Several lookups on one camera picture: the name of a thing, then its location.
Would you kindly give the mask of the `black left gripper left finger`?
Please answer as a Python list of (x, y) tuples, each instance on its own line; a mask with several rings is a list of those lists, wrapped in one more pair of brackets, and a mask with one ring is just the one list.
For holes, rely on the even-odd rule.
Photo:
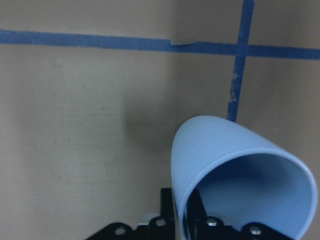
[(159, 229), (160, 233), (163, 234), (163, 240), (176, 239), (176, 218), (171, 188), (160, 190)]

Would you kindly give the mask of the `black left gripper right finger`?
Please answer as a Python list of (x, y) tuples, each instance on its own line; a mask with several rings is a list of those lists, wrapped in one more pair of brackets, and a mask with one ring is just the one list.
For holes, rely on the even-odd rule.
[(191, 240), (203, 240), (207, 214), (197, 189), (193, 190), (187, 201), (187, 225)]

